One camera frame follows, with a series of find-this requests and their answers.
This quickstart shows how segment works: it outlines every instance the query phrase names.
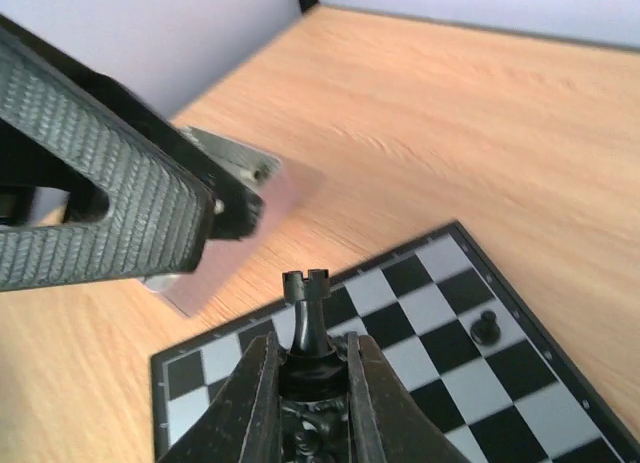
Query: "white square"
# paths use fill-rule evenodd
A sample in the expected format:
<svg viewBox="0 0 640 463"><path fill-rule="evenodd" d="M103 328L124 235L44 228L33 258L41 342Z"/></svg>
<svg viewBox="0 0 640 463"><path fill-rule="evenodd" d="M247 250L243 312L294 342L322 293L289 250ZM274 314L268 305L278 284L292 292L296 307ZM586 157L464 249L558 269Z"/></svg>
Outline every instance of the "white square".
<svg viewBox="0 0 640 463"><path fill-rule="evenodd" d="M189 431L209 408L209 390L206 386L182 395L167 403L169 446L175 444Z"/></svg>
<svg viewBox="0 0 640 463"><path fill-rule="evenodd" d="M450 431L445 436L471 463L489 463L468 426Z"/></svg>
<svg viewBox="0 0 640 463"><path fill-rule="evenodd" d="M496 314L496 323L500 327L500 339L494 345L478 345L482 356L489 356L527 339L516 319L499 300L490 300L458 316L460 323L471 334L471 325L480 319L483 311L492 310Z"/></svg>
<svg viewBox="0 0 640 463"><path fill-rule="evenodd" d="M482 358L450 371L442 382L467 425L512 405L502 383Z"/></svg>
<svg viewBox="0 0 640 463"><path fill-rule="evenodd" d="M379 268L348 280L344 286L360 316L373 313L396 301L395 293Z"/></svg>
<svg viewBox="0 0 640 463"><path fill-rule="evenodd" d="M398 302L413 331L424 335L456 319L456 314L436 285L427 285L401 297Z"/></svg>
<svg viewBox="0 0 640 463"><path fill-rule="evenodd" d="M473 266L467 255L450 235L438 238L423 246L416 251L416 255L436 283L462 273Z"/></svg>
<svg viewBox="0 0 640 463"><path fill-rule="evenodd" d="M367 328L360 318L351 318L350 320L340 323L330 328L327 333L331 336L344 336L345 333L355 331L358 335L367 335Z"/></svg>
<svg viewBox="0 0 640 463"><path fill-rule="evenodd" d="M600 436L600 431L562 383L516 403L516 408L551 459Z"/></svg>
<svg viewBox="0 0 640 463"><path fill-rule="evenodd" d="M283 348L291 348L296 332L296 309L294 306L280 310L271 317L278 341Z"/></svg>
<svg viewBox="0 0 640 463"><path fill-rule="evenodd" d="M420 388L440 376L417 336L396 343L384 349L383 353L407 391Z"/></svg>
<svg viewBox="0 0 640 463"><path fill-rule="evenodd" d="M218 338L201 348L204 382L209 385L229 376L242 358L237 333Z"/></svg>

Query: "wooden table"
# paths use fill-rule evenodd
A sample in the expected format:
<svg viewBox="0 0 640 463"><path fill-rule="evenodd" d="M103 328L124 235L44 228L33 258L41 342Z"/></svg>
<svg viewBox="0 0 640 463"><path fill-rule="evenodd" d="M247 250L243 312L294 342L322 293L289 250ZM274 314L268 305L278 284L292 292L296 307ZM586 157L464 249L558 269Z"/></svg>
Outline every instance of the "wooden table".
<svg viewBox="0 0 640 463"><path fill-rule="evenodd" d="M0 460L152 461L149 356L460 219L640 436L640 57L320 9L177 118L322 189L192 320L137 282L0 297Z"/></svg>

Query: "white wall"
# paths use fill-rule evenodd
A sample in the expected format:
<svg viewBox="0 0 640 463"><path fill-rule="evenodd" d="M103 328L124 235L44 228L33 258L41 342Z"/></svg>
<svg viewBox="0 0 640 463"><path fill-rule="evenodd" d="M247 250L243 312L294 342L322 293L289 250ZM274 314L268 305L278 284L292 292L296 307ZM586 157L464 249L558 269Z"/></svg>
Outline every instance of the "white wall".
<svg viewBox="0 0 640 463"><path fill-rule="evenodd" d="M0 12L165 116L300 17L298 0L0 0Z"/></svg>
<svg viewBox="0 0 640 463"><path fill-rule="evenodd" d="M456 23L640 47L640 0L320 0Z"/></svg>

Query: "chessboard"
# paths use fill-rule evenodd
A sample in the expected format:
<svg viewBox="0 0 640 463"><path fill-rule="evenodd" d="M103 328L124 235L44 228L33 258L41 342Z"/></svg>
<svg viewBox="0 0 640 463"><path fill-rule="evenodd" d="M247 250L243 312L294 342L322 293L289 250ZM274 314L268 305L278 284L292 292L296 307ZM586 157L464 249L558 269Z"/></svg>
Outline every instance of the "chessboard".
<svg viewBox="0 0 640 463"><path fill-rule="evenodd" d="M424 414L472 463L640 463L640 447L459 222L331 278L331 335L373 336ZM477 344L490 310L500 328ZM257 335L288 347L279 300L151 358L156 459Z"/></svg>

